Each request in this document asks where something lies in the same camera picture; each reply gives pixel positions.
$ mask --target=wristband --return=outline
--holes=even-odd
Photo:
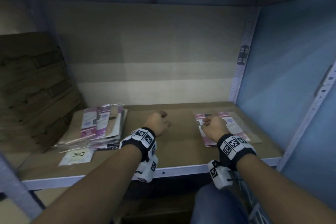
[[[229,167],[233,171],[237,171],[237,162],[246,154],[256,154],[252,145],[243,138],[233,134],[223,135],[218,143],[219,161],[224,167]]]
[[[120,142],[120,149],[125,145],[133,144],[142,154],[141,162],[149,161],[156,149],[155,133],[150,128],[138,128],[131,135]]]

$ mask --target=black wristband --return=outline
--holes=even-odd
[[[241,145],[245,145],[244,147],[246,147],[248,145],[249,148],[243,148],[239,151],[236,151],[236,154],[235,156],[233,157],[233,159],[229,159],[229,153],[231,150],[235,151],[233,149],[232,146],[228,146],[228,150],[229,151],[226,151],[226,153],[224,152],[224,150],[221,149],[221,146],[223,144],[223,142],[228,139],[229,137],[235,137],[236,139],[236,143],[237,144],[241,144]],[[217,142],[217,148],[219,150],[219,162],[221,164],[221,166],[224,166],[224,167],[228,167],[230,168],[231,170],[233,171],[237,171],[237,162],[243,157],[245,156],[246,154],[254,154],[254,155],[257,155],[254,151],[254,148],[252,148],[252,146],[247,143],[244,139],[240,138],[240,137],[237,137],[233,134],[225,134],[223,135]]]
[[[129,136],[130,138],[126,137],[121,142],[121,148],[124,147],[125,145],[128,145],[128,144],[133,144],[134,146],[136,146],[141,151],[141,155],[142,155],[141,162],[149,161],[148,152],[149,152],[149,150],[151,150],[153,148],[153,145],[155,144],[155,138],[156,138],[154,131],[151,130],[150,128],[143,127],[142,129],[147,130],[149,133],[151,133],[151,135],[154,137],[154,139],[152,139],[149,136],[147,137],[148,133],[144,133],[143,135],[139,135],[138,134],[138,129],[137,129],[134,133],[132,133],[132,135]],[[142,137],[141,140],[133,139],[132,137],[134,135]],[[148,148],[145,147],[145,145],[142,143],[143,140],[146,140],[146,142],[149,144]]]

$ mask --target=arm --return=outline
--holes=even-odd
[[[147,119],[145,127],[160,136],[170,126],[163,111]],[[140,164],[141,151],[125,145],[100,166],[69,188],[32,224],[109,223],[122,200],[134,172]]]
[[[218,116],[205,118],[202,129],[215,142],[230,133]],[[244,155],[236,168],[274,224],[335,223],[336,213],[332,209],[257,156]]]

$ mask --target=person's right hand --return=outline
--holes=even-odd
[[[225,120],[221,119],[219,116],[208,116],[203,119],[203,122],[204,124],[201,128],[204,134],[216,143],[223,135],[230,133]]]

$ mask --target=person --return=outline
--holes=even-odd
[[[170,126],[170,122],[163,119],[166,116],[164,111],[153,113],[144,129],[159,137]],[[218,116],[209,116],[204,119],[202,129],[208,138],[217,142],[221,151],[219,143],[225,144],[230,136],[225,122]],[[110,223],[146,154],[142,146],[124,145],[65,191],[32,223]],[[251,148],[245,153],[237,152],[233,159],[220,155],[220,162],[238,170],[273,224],[336,223],[336,213],[332,209],[265,164]],[[206,185],[196,194],[191,223],[247,224],[248,220],[241,202],[229,190],[220,191],[213,185]]]

